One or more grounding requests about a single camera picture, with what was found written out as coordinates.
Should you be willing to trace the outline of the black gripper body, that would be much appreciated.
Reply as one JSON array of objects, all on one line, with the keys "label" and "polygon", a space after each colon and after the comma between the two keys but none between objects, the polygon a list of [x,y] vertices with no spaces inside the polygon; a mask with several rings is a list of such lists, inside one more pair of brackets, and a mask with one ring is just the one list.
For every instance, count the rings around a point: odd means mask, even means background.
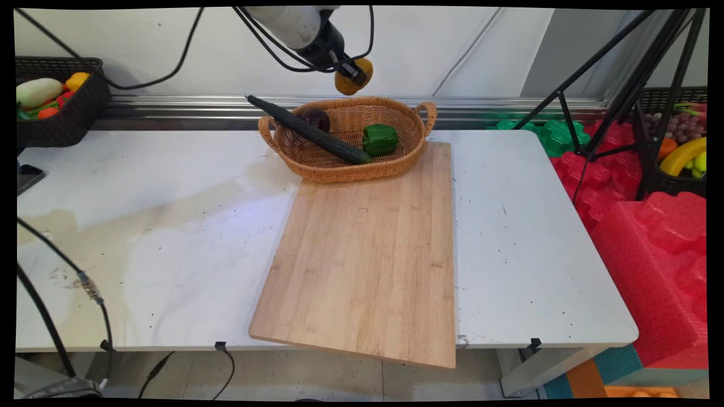
[{"label": "black gripper body", "polygon": [[298,49],[297,55],[312,67],[324,68],[347,58],[342,34],[331,21],[322,21],[316,38],[308,46]]}]

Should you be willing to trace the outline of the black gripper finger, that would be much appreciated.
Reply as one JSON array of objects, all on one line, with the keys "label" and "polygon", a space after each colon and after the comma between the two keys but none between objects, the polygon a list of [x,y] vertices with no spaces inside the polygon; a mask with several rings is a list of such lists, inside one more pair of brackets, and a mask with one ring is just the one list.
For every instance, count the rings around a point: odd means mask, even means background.
[{"label": "black gripper finger", "polygon": [[357,58],[337,67],[337,88],[363,88],[370,81],[370,60]]}]

